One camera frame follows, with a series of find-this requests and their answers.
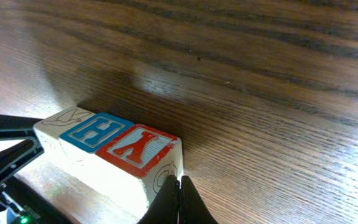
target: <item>red border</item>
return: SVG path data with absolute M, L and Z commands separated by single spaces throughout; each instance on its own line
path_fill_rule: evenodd
M 112 155 L 111 153 L 107 152 L 107 150 L 112 147 L 113 145 L 115 145 L 118 141 L 120 141 L 124 136 L 126 136 L 127 134 L 131 133 L 133 130 L 135 130 L 136 128 L 144 128 L 146 130 L 155 132 L 157 134 L 160 134 L 162 136 L 165 136 L 167 138 L 172 139 L 163 149 L 161 149 L 160 152 L 157 153 L 157 155 L 155 155 L 145 166 L 143 166 L 143 168 L 138 168 L 128 162 L 126 162 L 125 160 L 122 160 L 114 155 Z M 167 153 L 172 149 L 173 147 L 173 141 L 178 140 L 178 137 L 173 136 L 171 134 L 167 134 L 165 132 L 159 131 L 157 129 L 148 127 L 146 125 L 143 124 L 135 124 L 133 126 L 131 126 L 130 128 L 128 128 L 127 130 L 125 130 L 123 133 L 121 133 L 120 135 L 118 135 L 117 137 L 115 137 L 113 140 L 107 142 L 104 146 L 102 146 L 99 150 L 96 151 L 96 155 L 99 156 L 100 158 L 104 159 L 105 161 L 108 161 L 109 163 L 118 166 L 120 169 L 136 176 L 139 178 L 143 178 L 144 176 L 146 176 L 146 174 L 150 171 L 151 168 L 153 168 L 155 165 L 158 164 L 159 160 L 161 160 L 162 158 L 165 157 L 165 155 L 167 155 Z

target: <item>wood grain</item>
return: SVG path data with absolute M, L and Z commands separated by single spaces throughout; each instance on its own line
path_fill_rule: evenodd
M 181 137 L 219 223 L 358 223 L 356 0 L 0 0 L 0 113 L 74 104 Z

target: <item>red letter block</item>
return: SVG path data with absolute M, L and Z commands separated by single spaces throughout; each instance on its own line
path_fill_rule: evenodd
M 141 218 L 168 175 L 180 179 L 183 156 L 178 137 L 136 124 L 102 146 L 96 155 L 103 175 L 114 178 L 108 191 L 117 204 Z

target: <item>black pointed object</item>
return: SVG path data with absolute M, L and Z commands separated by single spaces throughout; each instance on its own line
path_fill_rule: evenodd
M 169 175 L 138 224 L 177 224 L 178 209 L 179 181 Z
M 181 178 L 179 224 L 218 224 L 206 208 L 190 177 Z

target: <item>red letter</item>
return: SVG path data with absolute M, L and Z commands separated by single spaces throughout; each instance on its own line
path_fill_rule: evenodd
M 127 156 L 127 159 L 129 159 L 131 161 L 134 161 L 137 164 L 142 163 L 142 160 L 140 159 L 140 157 L 141 157 L 141 155 L 143 153 L 143 149 L 144 149 L 145 145 L 150 140 L 153 140 L 153 139 L 158 137 L 155 134 L 148 133 L 146 131 L 142 132 L 142 135 L 143 135 L 143 137 L 141 139 L 139 139 L 137 142 L 134 142 L 134 143 L 129 144 L 127 146 L 121 147 L 119 149 L 115 149 L 115 150 L 113 150 L 113 152 L 116 153 L 117 155 L 121 156 L 128 149 L 133 149 L 131 154 L 129 154 Z

